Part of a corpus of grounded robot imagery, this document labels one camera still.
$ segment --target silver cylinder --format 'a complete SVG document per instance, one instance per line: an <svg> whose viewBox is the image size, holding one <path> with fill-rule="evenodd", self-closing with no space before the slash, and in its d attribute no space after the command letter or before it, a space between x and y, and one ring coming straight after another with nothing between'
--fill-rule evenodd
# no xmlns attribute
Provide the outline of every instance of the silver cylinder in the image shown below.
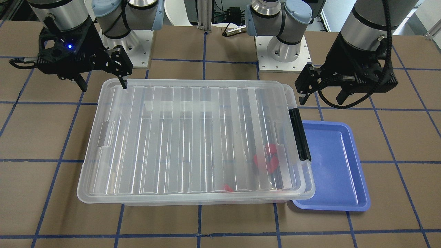
<svg viewBox="0 0 441 248"><path fill-rule="evenodd" d="M55 24L60 31L66 31L78 27L89 16L82 0L72 0L62 6L46 8L47 6L50 6L50 4L57 2L59 1L29 1L32 10L42 23L46 16L52 16L54 17Z"/></svg>
<svg viewBox="0 0 441 248"><path fill-rule="evenodd" d="M400 25L417 2L418 0L388 0L391 25ZM357 0L354 9L367 21L386 26L382 0Z"/></svg>
<svg viewBox="0 0 441 248"><path fill-rule="evenodd" d="M280 62L293 62L300 54L301 44L287 45L280 42L277 37L273 37L266 47L269 55Z"/></svg>
<svg viewBox="0 0 441 248"><path fill-rule="evenodd" d="M135 51L139 45L139 37L136 33L131 30L130 33L121 39L111 39L108 37L102 37L103 45L108 47L108 49L113 49L117 45L121 45L124 47L124 50L129 53L130 51Z"/></svg>
<svg viewBox="0 0 441 248"><path fill-rule="evenodd" d="M356 48L375 51L380 45L378 38L386 35L386 31L364 25L351 12L341 28L341 35L347 43Z"/></svg>
<svg viewBox="0 0 441 248"><path fill-rule="evenodd" d="M147 7L154 4L157 0L129 0L129 4L136 7Z"/></svg>
<svg viewBox="0 0 441 248"><path fill-rule="evenodd" d="M282 4L279 1L252 0L251 7L261 15L272 16L280 12Z"/></svg>

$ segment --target container handle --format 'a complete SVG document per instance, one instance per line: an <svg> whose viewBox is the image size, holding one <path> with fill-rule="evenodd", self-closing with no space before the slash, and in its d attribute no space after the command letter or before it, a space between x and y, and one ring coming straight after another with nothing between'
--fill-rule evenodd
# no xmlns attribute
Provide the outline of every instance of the container handle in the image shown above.
<svg viewBox="0 0 441 248"><path fill-rule="evenodd" d="M305 129L303 128L299 108L289 109L288 112L289 117L291 118L291 125L292 130L294 131L299 158L301 161L311 161L311 154L309 153L308 141L306 140Z"/></svg>

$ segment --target robotic arm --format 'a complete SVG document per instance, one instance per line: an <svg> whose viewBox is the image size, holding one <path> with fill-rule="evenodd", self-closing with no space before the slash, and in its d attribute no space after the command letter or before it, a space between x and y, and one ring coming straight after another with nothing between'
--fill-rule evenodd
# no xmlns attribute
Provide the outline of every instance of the robotic arm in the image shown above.
<svg viewBox="0 0 441 248"><path fill-rule="evenodd" d="M127 88L133 64L126 51L139 44L132 29L162 27L164 0L94 0L104 46L82 0L27 1L44 24L38 54L9 63L19 69L37 68L45 74L57 74L61 80L75 81L82 91L87 90L87 84L80 73L92 70L116 75Z"/></svg>
<svg viewBox="0 0 441 248"><path fill-rule="evenodd" d="M395 30L415 6L417 0L357 0L341 32L321 67L307 64L295 82L297 92L308 97L318 91L329 106L347 109L366 100L373 93L385 93L398 81L391 62L392 30ZM322 89L339 86L337 103L327 100ZM349 95L366 93L361 99L341 106Z"/></svg>
<svg viewBox="0 0 441 248"><path fill-rule="evenodd" d="M162 27L164 0L93 0L93 11L103 30L95 29L82 0L27 0L43 22L37 57L17 58L10 63L20 69L38 68L45 74L87 84L81 72L104 70L118 76L126 88L133 64L126 51L139 45L133 30ZM295 82L304 105L315 91L330 106L349 108L373 93L384 93L398 82L393 74L391 30L396 29L417 0L357 0L321 67L307 64ZM291 62L301 53L300 41L310 23L312 10L301 0L252 0L245 10L248 34L273 36L267 51L280 62ZM385 60L385 65L378 62ZM339 106L322 94L339 86L338 104L354 93L360 100Z"/></svg>

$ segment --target clear plastic container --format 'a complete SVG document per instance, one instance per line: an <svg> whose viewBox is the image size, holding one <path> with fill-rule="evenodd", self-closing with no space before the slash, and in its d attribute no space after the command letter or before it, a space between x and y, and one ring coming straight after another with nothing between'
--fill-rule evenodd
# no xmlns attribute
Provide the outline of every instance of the clear plastic container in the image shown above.
<svg viewBox="0 0 441 248"><path fill-rule="evenodd" d="M106 81L78 183L85 203L132 206L273 203L308 199L310 161L300 161L275 81Z"/></svg>

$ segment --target red object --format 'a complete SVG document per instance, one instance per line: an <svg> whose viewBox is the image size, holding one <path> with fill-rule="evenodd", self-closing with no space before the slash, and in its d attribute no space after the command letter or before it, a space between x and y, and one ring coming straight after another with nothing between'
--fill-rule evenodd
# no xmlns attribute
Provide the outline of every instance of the red object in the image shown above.
<svg viewBox="0 0 441 248"><path fill-rule="evenodd" d="M278 167L279 167L279 159L276 156L274 156L269 161L268 168L267 168L268 172L273 173L274 171L276 171L276 169Z"/></svg>
<svg viewBox="0 0 441 248"><path fill-rule="evenodd" d="M277 154L277 147L275 144L266 144L265 145L265 152L268 156L273 156Z"/></svg>
<svg viewBox="0 0 441 248"><path fill-rule="evenodd" d="M276 169L279 167L279 159L277 156L273 156L269 162L266 162L266 165L260 165L257 160L257 155L254 155L253 157L254 164L257 166L257 168L260 169L266 169L268 173L273 173L276 171Z"/></svg>
<svg viewBox="0 0 441 248"><path fill-rule="evenodd" d="M234 192L234 190L228 184L224 184L224 190L228 192Z"/></svg>

